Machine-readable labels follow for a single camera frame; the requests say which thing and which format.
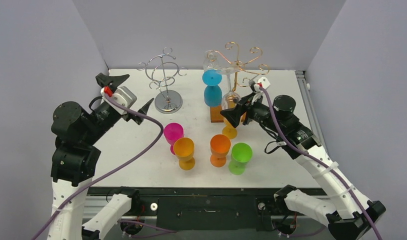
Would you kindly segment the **clear patterned wine glass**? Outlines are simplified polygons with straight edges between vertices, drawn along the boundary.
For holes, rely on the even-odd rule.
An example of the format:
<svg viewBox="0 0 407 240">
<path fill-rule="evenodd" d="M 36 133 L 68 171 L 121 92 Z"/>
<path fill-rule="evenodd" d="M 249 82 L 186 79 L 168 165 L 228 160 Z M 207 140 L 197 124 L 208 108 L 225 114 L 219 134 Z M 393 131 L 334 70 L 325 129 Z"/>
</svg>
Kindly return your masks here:
<svg viewBox="0 0 407 240">
<path fill-rule="evenodd" d="M 218 70 L 221 68 L 218 61 L 218 54 L 215 50 L 207 50 L 204 54 L 203 71 Z"/>
</svg>

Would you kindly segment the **clear small wine glass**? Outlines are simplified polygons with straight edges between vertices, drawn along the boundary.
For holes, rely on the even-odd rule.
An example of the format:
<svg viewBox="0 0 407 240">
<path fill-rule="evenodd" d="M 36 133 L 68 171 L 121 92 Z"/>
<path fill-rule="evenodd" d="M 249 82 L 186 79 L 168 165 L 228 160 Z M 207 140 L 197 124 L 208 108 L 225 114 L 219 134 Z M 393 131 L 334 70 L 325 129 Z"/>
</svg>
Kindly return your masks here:
<svg viewBox="0 0 407 240">
<path fill-rule="evenodd" d="M 216 73 L 227 77 L 227 93 L 221 99 L 221 109 L 231 109 L 234 108 L 241 97 L 234 92 L 232 87 L 231 75 L 236 74 L 239 71 L 237 65 L 231 65 L 228 67 L 222 67 L 216 70 Z"/>
</svg>

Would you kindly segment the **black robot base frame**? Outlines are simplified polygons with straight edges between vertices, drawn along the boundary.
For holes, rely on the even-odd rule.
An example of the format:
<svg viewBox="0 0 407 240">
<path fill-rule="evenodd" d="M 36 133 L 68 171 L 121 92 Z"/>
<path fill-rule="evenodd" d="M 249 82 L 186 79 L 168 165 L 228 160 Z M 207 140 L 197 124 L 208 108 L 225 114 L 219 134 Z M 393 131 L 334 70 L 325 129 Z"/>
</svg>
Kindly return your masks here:
<svg viewBox="0 0 407 240">
<path fill-rule="evenodd" d="M 136 187 L 132 209 L 115 220 L 108 239 L 317 239 L 322 224 L 281 213 L 275 188 Z"/>
</svg>

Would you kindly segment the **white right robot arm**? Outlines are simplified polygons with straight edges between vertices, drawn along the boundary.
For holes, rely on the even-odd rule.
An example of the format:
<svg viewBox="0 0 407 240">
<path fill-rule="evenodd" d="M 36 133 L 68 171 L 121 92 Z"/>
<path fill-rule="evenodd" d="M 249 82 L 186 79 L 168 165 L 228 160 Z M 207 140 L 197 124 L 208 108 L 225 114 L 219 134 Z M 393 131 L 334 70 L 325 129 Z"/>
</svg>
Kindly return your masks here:
<svg viewBox="0 0 407 240">
<path fill-rule="evenodd" d="M 274 209 L 310 217 L 327 227 L 336 240 L 358 240 L 369 230 L 378 234 L 376 222 L 386 207 L 370 200 L 344 176 L 319 138 L 294 114 L 296 101 L 288 95 L 279 95 L 267 104 L 262 100 L 261 93 L 251 93 L 223 104 L 220 113 L 233 127 L 258 123 L 329 197 L 324 201 L 287 185 L 274 194 Z"/>
</svg>

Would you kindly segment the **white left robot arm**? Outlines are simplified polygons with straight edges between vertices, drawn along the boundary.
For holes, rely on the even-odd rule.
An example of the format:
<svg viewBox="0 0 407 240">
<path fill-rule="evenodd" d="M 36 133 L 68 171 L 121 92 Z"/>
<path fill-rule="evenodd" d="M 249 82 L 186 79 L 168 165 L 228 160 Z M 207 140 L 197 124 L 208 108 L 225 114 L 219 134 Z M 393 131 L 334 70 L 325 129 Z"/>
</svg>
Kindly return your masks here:
<svg viewBox="0 0 407 240">
<path fill-rule="evenodd" d="M 116 106 L 103 101 L 87 112 L 77 102 L 67 101 L 53 112 L 51 131 L 56 135 L 52 156 L 53 190 L 50 240 L 102 240 L 123 214 L 135 215 L 141 208 L 139 192 L 132 187 L 119 187 L 113 199 L 88 222 L 83 221 L 88 188 L 95 175 L 101 154 L 95 143 L 120 119 L 140 125 L 149 109 L 146 103 L 138 115 L 127 112 L 137 97 L 123 83 L 128 75 L 96 76 L 102 93 Z"/>
</svg>

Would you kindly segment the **blue plastic wine glass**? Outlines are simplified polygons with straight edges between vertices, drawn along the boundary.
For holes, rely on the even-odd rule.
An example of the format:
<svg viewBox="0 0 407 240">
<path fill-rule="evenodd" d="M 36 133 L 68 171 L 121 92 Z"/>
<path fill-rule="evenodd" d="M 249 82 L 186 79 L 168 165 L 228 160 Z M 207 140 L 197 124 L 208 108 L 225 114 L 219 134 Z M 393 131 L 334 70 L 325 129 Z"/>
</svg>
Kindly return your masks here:
<svg viewBox="0 0 407 240">
<path fill-rule="evenodd" d="M 209 107 L 217 107 L 222 101 L 222 90 L 219 84 L 222 81 L 222 75 L 216 70 L 210 69 L 203 73 L 202 81 L 206 85 L 204 89 L 204 102 Z"/>
</svg>

